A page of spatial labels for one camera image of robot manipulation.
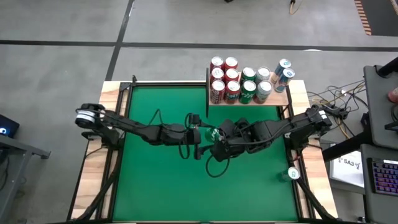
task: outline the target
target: black metal frame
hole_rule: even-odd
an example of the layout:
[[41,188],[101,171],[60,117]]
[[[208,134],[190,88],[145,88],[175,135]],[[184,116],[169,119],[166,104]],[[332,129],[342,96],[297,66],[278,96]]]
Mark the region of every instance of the black metal frame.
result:
[[[136,80],[135,77],[133,77],[133,81],[131,83],[129,83],[128,86],[125,86],[124,88],[122,88],[122,85],[127,85],[127,83],[121,83],[121,87],[120,90],[125,90],[128,89],[129,93],[128,93],[128,98],[127,98],[127,105],[126,105],[126,110],[124,112],[124,116],[125,117],[129,117],[130,114],[130,107],[131,107],[131,101],[132,101],[132,97],[133,97],[133,91],[136,87],[159,87],[159,86],[163,86],[163,87],[204,87],[206,88],[206,115],[208,114],[208,79],[206,79],[206,81],[203,82],[138,82]],[[123,93],[123,91],[119,92],[119,96],[118,96],[118,103],[117,105],[121,105],[121,101],[123,96],[120,96]],[[289,112],[289,116],[293,116],[293,107],[292,107],[292,99],[291,99],[291,95],[290,95],[290,90],[289,87],[287,87],[287,96],[288,96],[288,102],[289,104],[287,105],[287,108],[285,110],[288,110]],[[278,116],[280,118],[284,118],[284,111],[283,108],[281,106],[277,107],[277,113]],[[288,161],[292,161],[292,154],[291,154],[291,149],[286,149],[286,155],[287,155],[287,159]],[[76,198],[76,193],[77,193],[77,189],[78,189],[78,185],[80,180],[78,180],[78,183],[76,184],[76,189],[75,189],[75,195],[73,196],[73,200],[72,200],[72,204],[70,207],[70,211],[69,211],[69,215],[67,218],[66,222],[63,223],[95,223],[95,224],[102,224],[102,223],[113,223],[112,219],[113,219],[113,215],[114,215],[114,206],[116,203],[116,193],[117,193],[117,188],[118,188],[118,183],[119,183],[119,175],[120,175],[120,170],[121,170],[121,159],[123,157],[123,148],[119,149],[118,152],[118,158],[116,161],[116,165],[114,170],[117,171],[117,174],[114,176],[114,181],[113,181],[113,188],[111,191],[111,198],[110,198],[110,202],[109,202],[109,211],[108,211],[108,216],[106,218],[101,218],[99,217],[95,217],[96,219],[94,220],[71,220],[71,214],[72,214],[72,210],[73,210],[73,206],[75,203],[75,198]],[[303,158],[301,157],[298,160],[299,164],[300,164],[300,172],[301,172],[301,176],[303,177],[303,179],[305,180],[306,184],[308,184],[308,179],[307,179],[307,173],[305,171],[305,165],[304,165],[304,161]],[[324,221],[324,220],[317,220],[315,219],[315,213],[313,210],[313,207],[311,206],[311,203],[309,202],[309,200],[307,199],[307,206],[308,206],[308,211],[309,211],[309,215],[310,218],[304,218],[303,217],[303,211],[302,211],[302,206],[300,203],[300,195],[299,195],[299,190],[298,190],[298,186],[296,182],[292,182],[292,190],[294,193],[294,200],[295,200],[295,205],[296,205],[296,213],[297,213],[297,217],[298,217],[298,222],[305,222],[305,223],[339,223],[339,224],[350,224],[351,222],[341,222],[341,221]]]

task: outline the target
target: wooden shelf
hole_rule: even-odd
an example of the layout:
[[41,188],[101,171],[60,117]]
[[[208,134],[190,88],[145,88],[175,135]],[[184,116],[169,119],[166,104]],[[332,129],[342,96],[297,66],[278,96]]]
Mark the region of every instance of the wooden shelf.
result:
[[[269,78],[270,82],[271,82],[271,78],[273,75],[275,75],[274,72],[271,72],[271,77]],[[272,84],[272,92],[268,96],[267,100],[264,103],[258,104],[252,100],[248,104],[242,104],[238,100],[236,103],[234,103],[232,105],[225,103],[224,100],[219,104],[212,103],[210,100],[210,92],[211,92],[210,85],[208,85],[207,88],[209,91],[209,95],[208,95],[209,106],[234,106],[234,105],[238,105],[238,106],[287,106],[289,104],[289,101],[287,99],[286,90],[284,90],[282,93],[278,93],[274,90],[274,84],[272,82],[271,82],[271,84]]]

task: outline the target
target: green can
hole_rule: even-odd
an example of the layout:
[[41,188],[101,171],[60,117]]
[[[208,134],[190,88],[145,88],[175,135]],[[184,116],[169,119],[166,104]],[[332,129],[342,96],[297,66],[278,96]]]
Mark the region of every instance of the green can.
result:
[[239,102],[242,104],[248,104],[256,94],[256,84],[253,81],[246,81],[243,83],[242,92],[239,96]]
[[279,174],[279,180],[281,182],[297,180],[298,178],[300,178],[300,171],[296,167],[289,167]]
[[217,142],[221,141],[223,137],[217,128],[209,128],[205,132],[205,138],[209,142]]
[[246,81],[254,81],[256,78],[256,73],[254,72],[253,68],[246,67],[242,70],[241,75],[241,84]]

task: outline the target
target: can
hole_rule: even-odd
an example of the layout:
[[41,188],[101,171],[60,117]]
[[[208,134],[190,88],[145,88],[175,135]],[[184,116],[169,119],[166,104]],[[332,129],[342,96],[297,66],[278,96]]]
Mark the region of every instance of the can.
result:
[[238,67],[238,60],[234,57],[228,57],[225,59],[225,71],[230,68],[236,69]]
[[275,74],[272,76],[271,81],[273,83],[276,83],[282,72],[284,71],[285,68],[290,68],[292,66],[292,63],[290,60],[287,59],[281,59],[279,61],[278,66],[275,69]]
[[254,81],[255,77],[256,77],[256,73],[254,73],[253,68],[246,67],[242,70],[241,83],[244,83],[249,80]]
[[264,103],[272,92],[272,84],[269,81],[262,81],[257,85],[256,95],[254,102],[258,104]]
[[214,68],[211,71],[210,83],[213,83],[215,80],[224,81],[224,72],[222,69]]
[[297,180],[298,178],[300,178],[300,171],[296,167],[289,167],[279,174],[279,179],[282,182]]
[[210,61],[210,73],[214,68],[224,69],[224,60],[219,56],[215,56]]
[[282,93],[291,79],[294,77],[294,71],[291,68],[285,68],[282,74],[280,75],[279,79],[275,83],[275,91],[278,93]]
[[225,103],[234,104],[239,98],[241,85],[238,81],[230,81],[226,85]]
[[210,100],[214,104],[220,104],[224,98],[225,84],[223,81],[215,80],[211,84]]
[[241,95],[239,96],[239,102],[241,102],[242,104],[250,103],[255,93],[256,84],[251,80],[244,82]]
[[209,128],[205,132],[205,138],[209,142],[217,142],[222,140],[222,135],[217,128]]
[[393,103],[398,103],[398,87],[391,90],[388,94],[387,94],[388,99],[393,102]]
[[230,68],[225,72],[225,82],[228,84],[230,81],[238,81],[239,80],[239,72],[234,69]]
[[258,85],[262,81],[268,81],[269,76],[271,75],[271,71],[267,67],[260,67],[257,69],[256,78],[254,82]]

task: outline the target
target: blue can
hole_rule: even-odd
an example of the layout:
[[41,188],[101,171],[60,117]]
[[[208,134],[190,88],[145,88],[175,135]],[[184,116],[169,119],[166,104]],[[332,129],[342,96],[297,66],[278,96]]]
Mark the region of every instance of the blue can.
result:
[[291,68],[285,68],[278,80],[276,81],[274,88],[278,93],[282,93],[291,79],[294,77],[294,71]]
[[280,77],[280,75],[282,74],[282,72],[284,71],[285,68],[290,68],[292,66],[292,63],[290,62],[290,60],[287,59],[281,59],[279,61],[278,66],[275,69],[275,74],[272,76],[271,81],[273,83],[275,83],[278,78]]

